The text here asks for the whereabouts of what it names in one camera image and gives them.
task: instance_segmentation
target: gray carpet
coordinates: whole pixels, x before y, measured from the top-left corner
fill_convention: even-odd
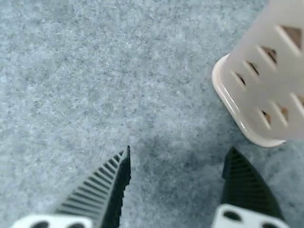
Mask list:
[[[211,84],[265,3],[0,0],[1,227],[128,144],[121,228],[209,228],[232,145],[303,227],[304,142],[251,144]]]

